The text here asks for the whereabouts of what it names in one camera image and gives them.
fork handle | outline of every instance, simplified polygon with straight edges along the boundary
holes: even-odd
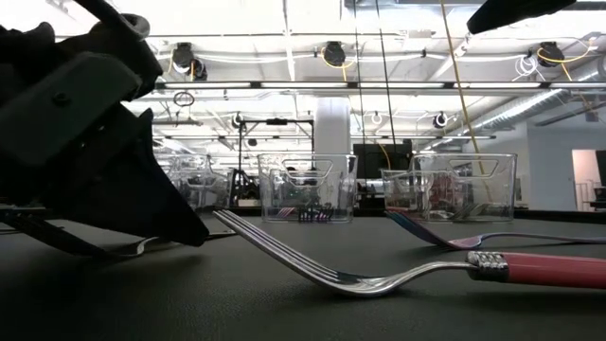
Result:
[[[572,288],[606,289],[606,260],[472,251],[466,261],[476,280]]]

ceiling light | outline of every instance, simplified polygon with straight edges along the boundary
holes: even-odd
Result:
[[[373,116],[370,120],[372,120],[372,123],[374,124],[381,124],[381,122],[383,122],[383,118],[381,116],[379,116],[379,112],[375,112],[375,116]]]
[[[596,72],[591,73],[591,74],[589,74],[589,75],[587,75],[587,76],[584,76],[584,77],[579,78],[579,81],[587,81],[587,80],[589,80],[590,78],[597,76],[598,74],[599,74],[599,72],[597,72],[597,71],[596,71]]]
[[[232,89],[250,88],[250,82],[159,82],[156,89]]]
[[[263,82],[262,88],[347,88],[346,82],[334,82],[334,81],[274,81],[274,82]]]
[[[449,139],[454,140],[454,139],[472,139],[471,136],[461,136],[461,134],[458,134],[457,136],[448,136]],[[475,136],[475,139],[494,139],[496,138],[496,136],[492,135],[492,136]]]
[[[586,82],[586,83],[579,83],[578,81],[575,82],[557,82],[557,83],[551,83],[552,88],[572,88],[572,89],[603,89],[604,87],[606,87],[606,82]]]
[[[434,116],[433,123],[436,129],[442,129],[446,127],[446,124],[448,123],[448,117],[446,116],[446,114],[444,114],[444,112],[440,112],[438,115]]]
[[[425,81],[391,81],[388,84],[383,81],[363,81],[360,83],[361,88],[385,88],[387,85],[394,89],[441,89],[444,87],[443,82]]]
[[[470,83],[471,89],[491,89],[491,88],[507,88],[507,89],[519,89],[519,88],[538,88],[541,86],[539,82],[535,81],[521,81],[521,82],[473,82]]]

black tabletop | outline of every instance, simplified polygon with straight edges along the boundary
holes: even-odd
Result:
[[[387,275],[465,258],[465,252],[428,246],[385,218],[356,218],[353,224],[249,220],[351,273]],[[208,225],[222,228],[214,220]],[[434,229],[447,238],[497,230],[606,236],[604,225],[522,220]],[[68,230],[101,245],[137,240],[74,224]],[[606,259],[600,245],[503,239],[487,246]],[[598,340],[606,332],[606,292],[479,282],[445,271],[394,295],[342,297],[238,236],[107,263],[5,235],[0,259],[0,340]]]

ceiling duct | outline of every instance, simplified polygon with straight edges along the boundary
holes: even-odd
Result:
[[[606,81],[605,57],[598,57],[576,68],[570,72],[570,76],[575,81]],[[558,81],[566,82],[568,78],[563,75],[551,82]],[[479,117],[472,123],[472,126],[474,129],[484,128],[490,130],[510,127],[518,122],[553,109],[571,98],[572,95],[569,91],[558,89],[548,90],[527,98],[514,99]],[[465,134],[467,132],[467,128],[458,128],[449,132],[448,135]]]
[[[358,13],[364,11],[374,11],[377,13],[377,2],[379,3],[379,9],[418,9],[419,7],[434,8],[440,7],[438,1],[429,3],[427,0],[344,0],[343,4],[345,9],[351,11],[353,14],[353,3],[356,3],[356,9]],[[486,0],[446,0],[445,5],[447,7],[471,7],[479,9]],[[606,10],[606,1],[577,1],[563,10]]]

fluorescent light fixture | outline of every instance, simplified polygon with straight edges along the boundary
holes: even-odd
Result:
[[[377,136],[377,135],[367,135],[367,136],[362,136],[362,135],[352,135],[351,138],[367,138],[367,139],[391,139],[392,136],[391,135],[381,135],[381,136]],[[420,136],[420,135],[396,135],[395,136],[397,139],[400,138],[405,138],[405,139],[422,139],[422,140],[431,140],[431,139],[438,139],[441,138],[441,136]]]
[[[273,81],[262,82],[262,88],[347,88],[346,82],[335,81]]]
[[[363,81],[360,82],[361,88],[381,88],[384,89],[387,86],[381,81]],[[391,81],[389,87],[393,89],[441,89],[444,87],[443,82],[421,82],[421,81]]]
[[[599,72],[597,72],[597,71],[596,71],[596,72],[594,72],[594,73],[592,73],[592,74],[589,74],[589,75],[587,75],[587,76],[584,76],[584,77],[579,78],[579,81],[587,81],[587,80],[589,80],[590,78],[597,76],[598,74],[599,74]]]
[[[471,89],[491,89],[491,88],[507,88],[507,89],[521,89],[521,88],[538,88],[541,86],[539,82],[535,81],[521,81],[521,82],[473,82],[470,83]]]
[[[471,136],[448,136],[449,139],[454,140],[454,139],[472,139]],[[496,138],[496,136],[476,136],[475,139],[494,139]]]
[[[390,88],[394,89],[441,89],[444,87],[443,82],[390,82]]]
[[[606,87],[606,82],[557,82],[551,83],[552,88],[572,88],[572,89],[602,89]]]
[[[439,136],[396,135],[396,138],[406,138],[406,139],[436,139],[436,138],[439,138]]]
[[[162,84],[166,89],[233,89],[250,88],[250,82],[166,82]]]

